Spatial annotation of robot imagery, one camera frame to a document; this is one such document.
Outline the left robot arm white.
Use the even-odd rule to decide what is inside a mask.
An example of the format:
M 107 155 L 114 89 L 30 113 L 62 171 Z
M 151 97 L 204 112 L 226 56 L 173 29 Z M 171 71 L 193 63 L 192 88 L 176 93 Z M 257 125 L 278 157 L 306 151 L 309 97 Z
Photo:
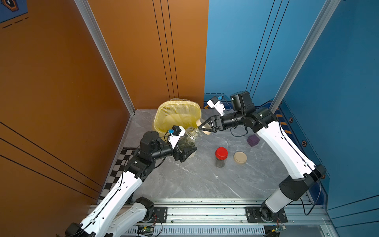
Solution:
M 140 221 L 152 218 L 154 203 L 147 198 L 138 198 L 135 203 L 119 214 L 126 201 L 143 184 L 156 168 L 159 159 L 172 156 L 184 162 L 197 148 L 180 150 L 177 143 L 184 137 L 182 126 L 173 126 L 167 138 L 156 131 L 148 131 L 140 141 L 140 147 L 126 163 L 121 177 L 103 201 L 79 224 L 72 223 L 65 231 L 67 237 L 120 237 Z

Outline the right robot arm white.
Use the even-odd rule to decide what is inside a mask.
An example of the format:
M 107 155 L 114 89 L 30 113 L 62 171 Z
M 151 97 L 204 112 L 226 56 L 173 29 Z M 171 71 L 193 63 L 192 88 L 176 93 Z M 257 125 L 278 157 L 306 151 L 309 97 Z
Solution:
M 288 171 L 284 179 L 262 204 L 260 216 L 265 222 L 276 221 L 280 211 L 293 201 L 299 200 L 315 183 L 326 174 L 323 165 L 315 165 L 288 137 L 277 116 L 266 107 L 256 108 L 247 91 L 231 95 L 233 112 L 226 114 L 221 97 L 214 96 L 207 101 L 211 109 L 218 111 L 206 119 L 199 130 L 207 132 L 224 131 L 240 125 L 250 128 L 262 138 L 279 157 Z

